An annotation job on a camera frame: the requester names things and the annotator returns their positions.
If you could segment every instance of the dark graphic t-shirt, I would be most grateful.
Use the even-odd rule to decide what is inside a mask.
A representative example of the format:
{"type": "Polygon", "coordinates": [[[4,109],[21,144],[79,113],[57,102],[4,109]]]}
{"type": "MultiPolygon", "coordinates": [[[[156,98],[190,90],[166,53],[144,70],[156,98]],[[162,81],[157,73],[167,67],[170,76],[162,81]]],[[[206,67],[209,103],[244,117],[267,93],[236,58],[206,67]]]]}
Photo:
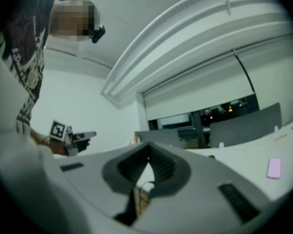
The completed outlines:
{"type": "Polygon", "coordinates": [[[39,98],[43,49],[54,0],[20,0],[0,33],[0,55],[29,98],[16,119],[17,132],[30,134],[31,111],[39,98]]]}

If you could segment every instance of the pink sticky note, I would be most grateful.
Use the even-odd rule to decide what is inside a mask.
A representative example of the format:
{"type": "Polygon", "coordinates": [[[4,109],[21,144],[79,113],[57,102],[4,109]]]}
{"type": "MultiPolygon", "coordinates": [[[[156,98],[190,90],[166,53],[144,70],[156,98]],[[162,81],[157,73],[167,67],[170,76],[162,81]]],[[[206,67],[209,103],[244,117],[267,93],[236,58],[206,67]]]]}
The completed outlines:
{"type": "Polygon", "coordinates": [[[279,158],[271,158],[269,160],[268,178],[280,178],[281,177],[281,159],[279,158]]]}

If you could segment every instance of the ceiling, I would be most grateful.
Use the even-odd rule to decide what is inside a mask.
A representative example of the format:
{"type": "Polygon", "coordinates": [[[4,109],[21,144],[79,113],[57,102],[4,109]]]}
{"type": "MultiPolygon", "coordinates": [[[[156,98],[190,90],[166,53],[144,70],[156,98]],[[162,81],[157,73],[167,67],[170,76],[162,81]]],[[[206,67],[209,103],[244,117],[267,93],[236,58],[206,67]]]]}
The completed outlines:
{"type": "Polygon", "coordinates": [[[90,59],[112,68],[135,37],[180,0],[91,0],[100,11],[106,34],[96,44],[49,37],[48,49],[90,59]]]}

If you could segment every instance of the person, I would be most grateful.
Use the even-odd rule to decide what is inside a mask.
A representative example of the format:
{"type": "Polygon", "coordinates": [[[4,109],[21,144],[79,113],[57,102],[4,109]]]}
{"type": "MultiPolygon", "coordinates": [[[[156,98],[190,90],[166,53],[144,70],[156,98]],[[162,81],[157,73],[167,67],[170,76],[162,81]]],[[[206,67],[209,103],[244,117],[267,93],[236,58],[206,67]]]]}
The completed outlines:
{"type": "Polygon", "coordinates": [[[31,111],[42,85],[43,51],[47,37],[87,41],[100,17],[89,0],[19,0],[0,32],[0,56],[5,66],[29,93],[15,123],[16,131],[65,154],[62,143],[37,133],[30,126],[31,111]]]}

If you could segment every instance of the white desk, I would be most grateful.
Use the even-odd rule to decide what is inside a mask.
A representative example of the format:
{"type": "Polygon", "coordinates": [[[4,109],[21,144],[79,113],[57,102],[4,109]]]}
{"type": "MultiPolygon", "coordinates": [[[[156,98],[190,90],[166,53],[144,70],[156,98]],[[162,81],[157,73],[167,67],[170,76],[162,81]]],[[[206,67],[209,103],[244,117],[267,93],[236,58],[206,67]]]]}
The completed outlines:
{"type": "Polygon", "coordinates": [[[293,122],[278,132],[231,147],[187,149],[205,156],[214,155],[276,200],[293,188],[293,122]],[[270,158],[281,159],[281,178],[267,178],[270,158]]]}

